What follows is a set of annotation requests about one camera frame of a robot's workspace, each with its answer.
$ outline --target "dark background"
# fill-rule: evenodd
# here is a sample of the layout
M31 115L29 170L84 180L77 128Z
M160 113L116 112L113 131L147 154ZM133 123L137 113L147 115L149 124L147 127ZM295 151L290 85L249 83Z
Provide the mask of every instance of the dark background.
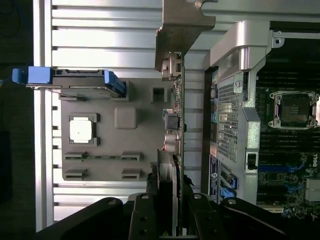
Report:
M10 2L0 0L0 80L6 80L0 87L0 132L9 132L11 145L11 160L0 161L11 161L13 190L0 203L1 240L30 239L36 229L33 92L10 79L13 68L33 64L33 3L15 0L12 10Z

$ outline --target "motherboard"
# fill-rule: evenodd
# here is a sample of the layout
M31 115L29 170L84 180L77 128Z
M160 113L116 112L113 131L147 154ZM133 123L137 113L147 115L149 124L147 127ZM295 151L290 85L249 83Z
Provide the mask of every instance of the motherboard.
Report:
M263 68L257 205L285 218L320 219L320 84L312 70Z

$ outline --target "circuit board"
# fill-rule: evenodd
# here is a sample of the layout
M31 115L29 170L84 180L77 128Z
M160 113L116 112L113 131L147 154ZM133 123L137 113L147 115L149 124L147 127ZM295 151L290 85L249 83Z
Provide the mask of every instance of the circuit board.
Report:
M177 166L179 168L178 171L178 182L179 182L179 233L182 234L182 222L183 222L183 201L184 201L184 182L185 178L185 166L184 166L184 146L185 146L185 131L187 130L187 126L185 124L185 60L183 54L174 54L175 57L172 62L176 62L174 68L177 70L178 76L172 77L171 81L172 85L172 114L174 114L174 118L178 119L177 125L178 127L172 130L167 131L167 134L174 134L178 138L178 146L174 152L177 159Z
M259 73L257 205L285 218L319 220L320 89L310 75L270 69Z

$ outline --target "metal grille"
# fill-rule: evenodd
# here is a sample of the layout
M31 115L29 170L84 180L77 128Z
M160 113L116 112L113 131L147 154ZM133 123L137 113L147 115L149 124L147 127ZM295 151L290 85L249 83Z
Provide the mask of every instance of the metal grille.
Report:
M218 88L218 152L236 162L238 143L239 94L234 84Z

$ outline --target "capacitor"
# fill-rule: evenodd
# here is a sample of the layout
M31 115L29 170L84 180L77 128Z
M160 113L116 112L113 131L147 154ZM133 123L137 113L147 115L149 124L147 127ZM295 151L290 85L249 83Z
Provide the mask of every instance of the capacitor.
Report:
M176 144L166 143L164 145L164 151L166 151L167 153L175 153L176 150L177 150L177 145Z
M177 139L178 139L177 134L168 133L164 135L164 142L166 144L175 144Z

